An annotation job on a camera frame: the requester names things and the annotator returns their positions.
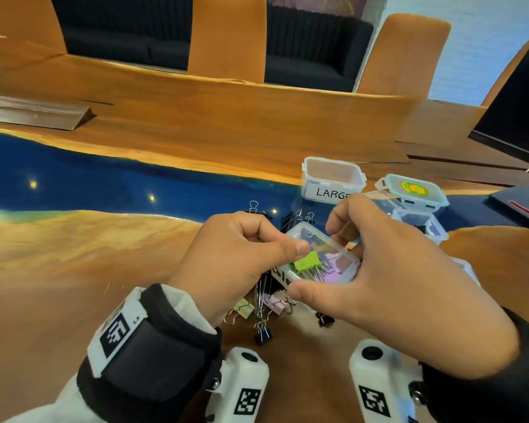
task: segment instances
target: wall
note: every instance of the wall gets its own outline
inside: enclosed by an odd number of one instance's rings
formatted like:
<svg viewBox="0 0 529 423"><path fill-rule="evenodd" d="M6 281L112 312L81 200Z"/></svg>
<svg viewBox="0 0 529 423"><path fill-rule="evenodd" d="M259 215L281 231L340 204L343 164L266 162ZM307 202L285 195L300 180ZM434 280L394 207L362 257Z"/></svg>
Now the wall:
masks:
<svg viewBox="0 0 529 423"><path fill-rule="evenodd" d="M292 7L309 12L361 17L366 0L271 0L275 6Z"/></svg>
<svg viewBox="0 0 529 423"><path fill-rule="evenodd" d="M368 0L363 19L374 36L390 13L447 20L451 34L430 99L480 105L508 62L529 40L529 0Z"/></svg>

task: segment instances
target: white sleeve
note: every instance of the white sleeve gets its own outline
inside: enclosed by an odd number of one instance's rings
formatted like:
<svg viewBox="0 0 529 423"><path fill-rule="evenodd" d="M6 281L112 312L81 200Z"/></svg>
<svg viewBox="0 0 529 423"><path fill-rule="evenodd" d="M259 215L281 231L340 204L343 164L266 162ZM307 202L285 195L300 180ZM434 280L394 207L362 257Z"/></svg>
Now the white sleeve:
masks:
<svg viewBox="0 0 529 423"><path fill-rule="evenodd" d="M162 285L170 305L182 319L190 325L216 334L210 323L198 311L190 295L169 285ZM54 404L45 405L8 419L4 423L104 423L86 405L77 387L77 376L74 376L64 387Z"/></svg>

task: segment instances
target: wooden table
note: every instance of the wooden table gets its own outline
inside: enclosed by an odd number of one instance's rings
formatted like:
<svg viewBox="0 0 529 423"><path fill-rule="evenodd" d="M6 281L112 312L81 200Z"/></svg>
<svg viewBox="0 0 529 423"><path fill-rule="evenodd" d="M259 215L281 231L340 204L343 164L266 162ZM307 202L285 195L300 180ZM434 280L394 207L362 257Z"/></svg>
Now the wooden table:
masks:
<svg viewBox="0 0 529 423"><path fill-rule="evenodd" d="M297 183L303 157L314 155L369 162L361 168L370 179L402 172L436 177L450 192L497 189L440 179L396 144L455 142L481 115L475 107L176 77L6 39L0 93L92 106L99 117L75 132L0 125L81 152L287 183ZM53 401L93 331L134 286L165 282L198 227L88 211L1 220L0 421ZM463 229L442 247L529 319L528 230ZM271 377L257 421L360 421L347 366L367 334L341 321L320 329L302 308L270 327L274 341L258 350ZM254 348L252 323L223 329L225 350ZM192 407L185 421L201 422L203 409Z"/></svg>

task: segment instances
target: chair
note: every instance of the chair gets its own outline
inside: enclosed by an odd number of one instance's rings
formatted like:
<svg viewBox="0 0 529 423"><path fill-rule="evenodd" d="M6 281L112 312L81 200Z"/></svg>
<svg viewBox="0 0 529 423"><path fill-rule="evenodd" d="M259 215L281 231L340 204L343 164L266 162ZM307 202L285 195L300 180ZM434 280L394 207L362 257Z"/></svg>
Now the chair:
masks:
<svg viewBox="0 0 529 423"><path fill-rule="evenodd" d="M451 24L393 13L384 22L364 67L357 93L426 99Z"/></svg>
<svg viewBox="0 0 529 423"><path fill-rule="evenodd" d="M51 0L0 0L0 35L66 53L63 32Z"/></svg>
<svg viewBox="0 0 529 423"><path fill-rule="evenodd" d="M517 54L514 56L514 58L511 60L510 63L508 63L508 66L505 67L505 70L502 71L500 74L500 77L496 80L494 85L492 86L492 89L488 92L486 95L486 98L484 98L484 101L482 102L482 106L490 106L492 101L496 99L496 96L500 92L501 88L504 87L504 84L506 81L508 81L508 78L513 74L513 71L519 65L521 60L523 59L523 56L527 53L529 50L529 41L523 45L523 47L517 52Z"/></svg>
<svg viewBox="0 0 529 423"><path fill-rule="evenodd" d="M266 0L193 0L188 73L265 81Z"/></svg>

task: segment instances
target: wall artwork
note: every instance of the wall artwork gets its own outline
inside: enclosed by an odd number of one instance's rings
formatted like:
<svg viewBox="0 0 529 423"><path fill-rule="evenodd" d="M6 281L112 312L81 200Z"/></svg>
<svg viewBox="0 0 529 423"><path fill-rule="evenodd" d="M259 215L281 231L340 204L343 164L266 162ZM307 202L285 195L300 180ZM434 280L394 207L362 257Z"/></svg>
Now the wall artwork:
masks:
<svg viewBox="0 0 529 423"><path fill-rule="evenodd" d="M360 18L367 0L268 0L275 6Z"/></svg>

